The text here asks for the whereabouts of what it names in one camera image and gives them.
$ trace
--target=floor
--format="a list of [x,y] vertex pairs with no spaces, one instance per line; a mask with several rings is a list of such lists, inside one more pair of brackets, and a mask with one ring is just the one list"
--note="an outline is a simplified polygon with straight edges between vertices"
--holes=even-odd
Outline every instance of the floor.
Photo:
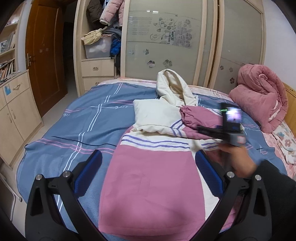
[[[55,124],[60,119],[66,107],[78,97],[76,91],[74,69],[70,68],[70,71],[65,73],[65,79],[68,86],[68,94],[65,95],[63,99],[61,99],[42,117],[44,126],[38,131],[38,133],[32,138],[30,142],[42,138],[43,135],[48,131],[48,129],[51,128],[53,124]],[[13,170],[9,169],[5,164],[2,164],[2,166],[0,167],[0,173],[5,176],[7,183],[17,194],[19,194],[19,192],[16,185],[16,172],[17,167],[19,166],[19,163],[23,157],[23,154],[14,165]],[[26,208],[27,204],[24,201],[20,202],[18,199],[16,200],[12,223],[22,235],[25,235]]]

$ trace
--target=hand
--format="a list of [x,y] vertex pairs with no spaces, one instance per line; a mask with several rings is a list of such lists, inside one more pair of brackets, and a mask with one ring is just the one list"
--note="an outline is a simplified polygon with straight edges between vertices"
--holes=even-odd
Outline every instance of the hand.
[[219,144],[219,149],[231,154],[231,165],[238,177],[248,178],[257,169],[257,165],[249,157],[244,146],[237,147],[230,144]]

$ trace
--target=white wall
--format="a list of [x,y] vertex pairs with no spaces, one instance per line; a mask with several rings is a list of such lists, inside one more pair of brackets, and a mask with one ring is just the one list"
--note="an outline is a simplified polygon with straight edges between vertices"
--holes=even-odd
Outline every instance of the white wall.
[[266,19],[264,65],[296,90],[296,34],[288,20],[271,0],[263,0]]
[[17,61],[20,71],[25,71],[26,67],[26,53],[25,53],[25,44],[26,44],[26,31],[27,31],[27,24],[29,19],[29,14],[31,10],[31,2],[32,0],[25,0],[24,2],[24,9],[20,20],[20,30],[19,36],[17,40]]

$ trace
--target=metal screw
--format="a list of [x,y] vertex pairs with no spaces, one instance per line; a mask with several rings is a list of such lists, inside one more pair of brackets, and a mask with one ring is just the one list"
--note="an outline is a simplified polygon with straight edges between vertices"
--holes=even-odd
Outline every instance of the metal screw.
[[41,180],[41,178],[42,178],[42,175],[41,175],[41,174],[38,174],[38,175],[36,176],[36,180],[37,180],[37,181]]
[[257,181],[260,181],[261,180],[261,176],[260,175],[255,175],[255,179],[257,180]]
[[71,175],[70,171],[64,171],[63,172],[63,177],[69,177]]
[[233,178],[234,176],[235,176],[235,175],[234,175],[233,172],[228,172],[228,173],[227,173],[227,177]]

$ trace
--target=blue pad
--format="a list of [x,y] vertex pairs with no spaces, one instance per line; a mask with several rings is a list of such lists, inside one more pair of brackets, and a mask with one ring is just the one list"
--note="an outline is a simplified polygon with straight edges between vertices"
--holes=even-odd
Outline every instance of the blue pad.
[[102,158],[102,153],[97,151],[93,157],[88,160],[87,165],[75,180],[74,194],[76,196],[84,196],[95,174],[102,165]]
[[201,150],[195,154],[195,163],[207,185],[209,186],[212,194],[221,198],[224,192],[223,181]]

